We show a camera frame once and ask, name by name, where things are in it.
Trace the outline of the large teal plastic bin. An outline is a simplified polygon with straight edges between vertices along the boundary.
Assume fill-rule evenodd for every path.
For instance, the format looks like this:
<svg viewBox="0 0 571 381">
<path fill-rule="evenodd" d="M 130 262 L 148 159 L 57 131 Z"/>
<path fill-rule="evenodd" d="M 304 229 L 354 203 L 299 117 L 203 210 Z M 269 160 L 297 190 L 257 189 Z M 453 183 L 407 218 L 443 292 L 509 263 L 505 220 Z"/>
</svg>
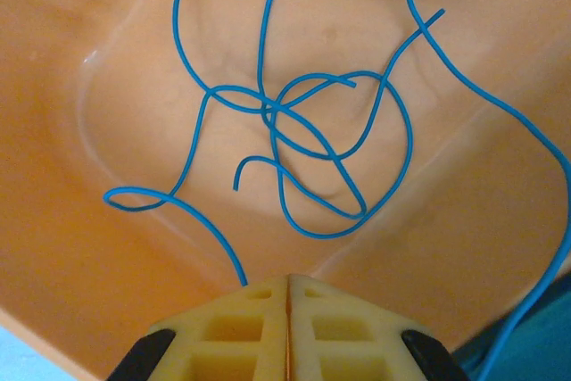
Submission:
<svg viewBox="0 0 571 381">
<path fill-rule="evenodd" d="M 571 262 L 519 322 L 485 381 L 571 381 Z"/>
</svg>

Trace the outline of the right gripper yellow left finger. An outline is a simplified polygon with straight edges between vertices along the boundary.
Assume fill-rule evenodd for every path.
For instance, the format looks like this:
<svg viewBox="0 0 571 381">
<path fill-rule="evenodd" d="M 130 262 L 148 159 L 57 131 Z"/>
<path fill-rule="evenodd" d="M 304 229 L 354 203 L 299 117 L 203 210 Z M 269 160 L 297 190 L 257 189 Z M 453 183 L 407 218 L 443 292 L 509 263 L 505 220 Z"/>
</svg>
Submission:
<svg viewBox="0 0 571 381">
<path fill-rule="evenodd" d="M 286 381 L 287 287 L 272 278 L 155 323 L 106 381 Z"/>
</svg>

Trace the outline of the orange plastic bin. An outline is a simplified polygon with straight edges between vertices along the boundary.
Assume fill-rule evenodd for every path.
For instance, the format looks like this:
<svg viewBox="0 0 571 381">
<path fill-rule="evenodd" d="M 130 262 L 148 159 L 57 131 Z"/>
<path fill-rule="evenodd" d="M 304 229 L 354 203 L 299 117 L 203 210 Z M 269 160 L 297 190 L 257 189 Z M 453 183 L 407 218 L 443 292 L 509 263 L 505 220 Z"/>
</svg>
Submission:
<svg viewBox="0 0 571 381">
<path fill-rule="evenodd" d="M 266 0 L 182 0 L 207 85 L 257 89 Z M 477 85 L 571 161 L 571 0 L 414 0 Z M 147 327 L 240 287 L 216 238 L 178 207 L 127 213 L 116 186 L 169 192 L 203 91 L 171 33 L 173 0 L 0 0 L 0 320 L 80 380 L 104 380 Z M 381 72 L 415 29 L 406 0 L 275 0 L 263 83 Z M 391 82 L 415 136 L 394 197 L 355 233 L 318 241 L 281 213 L 269 131 L 209 102 L 180 198 L 234 247 L 252 283 L 300 273 L 417 320 L 452 350 L 532 287 L 566 224 L 558 163 L 458 82 L 425 39 Z"/>
</svg>

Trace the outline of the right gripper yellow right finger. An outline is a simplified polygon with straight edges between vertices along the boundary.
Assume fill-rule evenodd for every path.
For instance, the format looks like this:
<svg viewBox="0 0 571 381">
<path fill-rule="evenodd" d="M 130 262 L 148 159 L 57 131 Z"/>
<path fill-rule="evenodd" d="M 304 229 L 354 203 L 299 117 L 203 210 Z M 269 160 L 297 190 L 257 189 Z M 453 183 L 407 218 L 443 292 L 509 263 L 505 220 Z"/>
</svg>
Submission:
<svg viewBox="0 0 571 381">
<path fill-rule="evenodd" d="M 312 277 L 287 279 L 293 381 L 468 381 L 416 321 Z"/>
</svg>

